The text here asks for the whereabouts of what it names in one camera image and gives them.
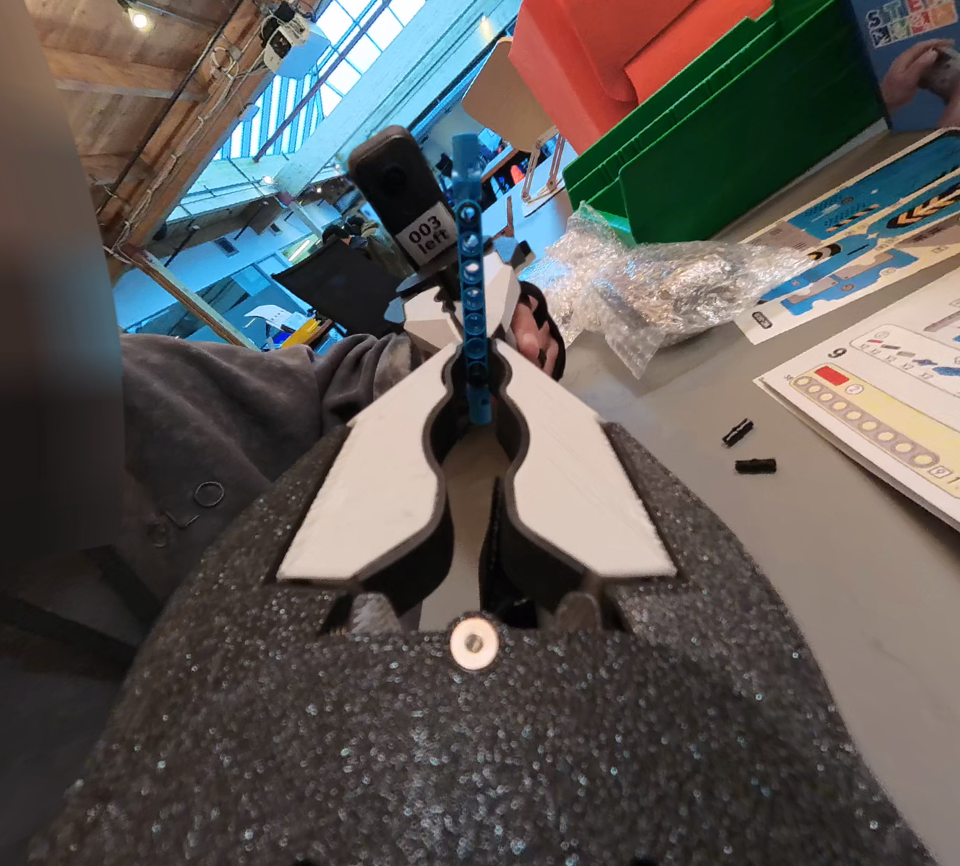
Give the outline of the blue sticker sheet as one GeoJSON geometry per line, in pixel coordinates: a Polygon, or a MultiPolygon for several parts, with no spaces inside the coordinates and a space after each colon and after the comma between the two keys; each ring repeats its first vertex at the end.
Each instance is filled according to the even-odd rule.
{"type": "Polygon", "coordinates": [[[959,129],[944,127],[744,240],[805,268],[734,320],[753,344],[958,254],[959,129]]]}

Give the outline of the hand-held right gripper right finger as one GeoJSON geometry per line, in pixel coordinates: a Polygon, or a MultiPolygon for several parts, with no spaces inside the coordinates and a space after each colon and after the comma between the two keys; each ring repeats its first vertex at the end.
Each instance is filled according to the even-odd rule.
{"type": "Polygon", "coordinates": [[[606,422],[505,343],[497,435],[503,563],[521,589],[583,589],[674,577],[677,567],[606,432],[606,422]]]}

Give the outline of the clear bubble wrap bag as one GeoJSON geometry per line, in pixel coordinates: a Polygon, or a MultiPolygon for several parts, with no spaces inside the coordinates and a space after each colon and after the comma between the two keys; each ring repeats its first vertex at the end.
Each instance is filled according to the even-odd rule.
{"type": "Polygon", "coordinates": [[[545,295],[563,344],[601,335],[636,379],[660,349],[734,321],[809,263],[764,244],[628,242],[587,203],[544,252],[520,277],[545,295]]]}

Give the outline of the green plastic bin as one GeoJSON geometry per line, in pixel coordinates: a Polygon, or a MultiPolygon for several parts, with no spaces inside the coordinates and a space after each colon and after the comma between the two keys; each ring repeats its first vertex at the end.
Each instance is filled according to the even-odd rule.
{"type": "Polygon", "coordinates": [[[773,0],[570,162],[638,242],[714,236],[884,116],[843,0],[773,0]]]}

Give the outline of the grey desk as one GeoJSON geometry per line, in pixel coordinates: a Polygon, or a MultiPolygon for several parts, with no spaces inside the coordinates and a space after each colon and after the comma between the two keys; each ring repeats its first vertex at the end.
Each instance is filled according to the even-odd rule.
{"type": "Polygon", "coordinates": [[[599,686],[573,665],[592,709],[533,733],[496,862],[958,864],[958,535],[751,383],[892,298],[760,347],[726,326],[639,383],[578,345],[567,385],[652,449],[643,489],[694,575],[628,599],[599,686]],[[776,473],[738,475],[752,457],[776,473]]]}

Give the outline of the black mesh office chair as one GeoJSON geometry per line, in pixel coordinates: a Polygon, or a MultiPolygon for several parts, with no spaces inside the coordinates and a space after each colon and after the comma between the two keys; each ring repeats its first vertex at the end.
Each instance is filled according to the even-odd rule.
{"type": "Polygon", "coordinates": [[[340,238],[272,278],[347,334],[381,337],[403,330],[403,308],[396,304],[400,279],[340,238]]]}

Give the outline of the white wall-mounted device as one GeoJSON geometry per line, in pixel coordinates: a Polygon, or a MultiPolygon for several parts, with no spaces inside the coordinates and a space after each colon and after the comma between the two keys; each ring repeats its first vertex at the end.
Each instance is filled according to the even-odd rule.
{"type": "Polygon", "coordinates": [[[330,51],[330,39],[294,0],[281,0],[259,30],[262,63],[274,75],[302,79],[330,51]]]}

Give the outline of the blue perforated building beam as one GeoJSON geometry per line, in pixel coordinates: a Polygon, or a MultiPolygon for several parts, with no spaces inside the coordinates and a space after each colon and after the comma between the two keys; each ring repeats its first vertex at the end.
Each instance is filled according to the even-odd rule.
{"type": "Polygon", "coordinates": [[[479,140],[474,133],[452,139],[452,196],[457,231],[460,303],[462,310],[462,363],[470,422],[485,427],[492,422],[484,272],[482,170],[479,140]]]}

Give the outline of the wooden laptop stand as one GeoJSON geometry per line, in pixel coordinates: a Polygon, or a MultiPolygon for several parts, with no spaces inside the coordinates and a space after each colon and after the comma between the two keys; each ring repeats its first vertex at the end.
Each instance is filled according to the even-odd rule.
{"type": "Polygon", "coordinates": [[[485,128],[496,133],[512,149],[529,155],[521,184],[522,212],[531,215],[564,188],[562,159],[567,141],[547,116],[510,58],[513,38],[496,41],[467,89],[463,110],[485,128]],[[545,185],[531,192],[534,174],[544,146],[556,140],[545,185]]]}

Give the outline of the person's left forearm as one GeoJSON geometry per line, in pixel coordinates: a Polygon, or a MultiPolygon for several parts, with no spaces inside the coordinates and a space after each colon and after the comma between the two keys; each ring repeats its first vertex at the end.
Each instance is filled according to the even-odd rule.
{"type": "Polygon", "coordinates": [[[126,470],[158,498],[204,480],[259,489],[422,365],[409,335],[318,355],[122,334],[126,470]]]}

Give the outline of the olive jacket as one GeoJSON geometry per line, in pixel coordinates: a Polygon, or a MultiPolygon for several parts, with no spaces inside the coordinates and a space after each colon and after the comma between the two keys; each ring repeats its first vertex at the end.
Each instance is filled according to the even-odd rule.
{"type": "Polygon", "coordinates": [[[361,214],[350,214],[324,228],[321,242],[326,244],[333,239],[339,239],[349,248],[362,253],[394,277],[403,280],[411,275],[409,263],[381,225],[361,214]]]}

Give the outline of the person's dark jacket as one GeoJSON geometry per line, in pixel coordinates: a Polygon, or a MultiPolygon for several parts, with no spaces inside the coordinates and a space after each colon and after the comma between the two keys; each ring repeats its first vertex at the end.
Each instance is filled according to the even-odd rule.
{"type": "MultiPolygon", "coordinates": [[[[316,428],[290,436],[230,440],[226,428],[199,428],[128,447],[123,523],[116,558],[160,606],[257,495],[318,439],[316,428]]],[[[146,638],[107,573],[79,554],[22,561],[6,584],[14,599],[78,621],[125,644],[146,638]]],[[[2,623],[2,864],[25,864],[34,835],[57,816],[108,725],[129,670],[60,640],[2,623]]]]}

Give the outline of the open instruction booklet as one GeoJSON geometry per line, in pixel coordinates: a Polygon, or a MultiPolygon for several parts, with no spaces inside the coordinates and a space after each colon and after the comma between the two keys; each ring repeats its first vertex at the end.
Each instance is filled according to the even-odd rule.
{"type": "Polygon", "coordinates": [[[959,528],[959,271],[754,380],[825,440],[959,528]]]}

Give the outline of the yellow plastic bin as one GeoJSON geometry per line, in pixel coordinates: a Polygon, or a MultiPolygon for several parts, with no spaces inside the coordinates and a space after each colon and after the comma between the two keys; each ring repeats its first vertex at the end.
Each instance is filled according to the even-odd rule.
{"type": "Polygon", "coordinates": [[[306,345],[314,348],[330,334],[335,324],[331,320],[319,321],[311,318],[292,332],[279,347],[281,349],[292,348],[296,345],[306,345]]]}

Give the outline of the person's left hand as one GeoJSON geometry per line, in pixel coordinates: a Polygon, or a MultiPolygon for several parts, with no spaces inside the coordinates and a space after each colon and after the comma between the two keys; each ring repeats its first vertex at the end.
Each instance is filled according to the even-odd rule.
{"type": "Polygon", "coordinates": [[[554,377],[560,359],[560,343],[546,321],[536,320],[536,300],[521,298],[513,310],[510,332],[517,351],[549,377],[554,377]]]}

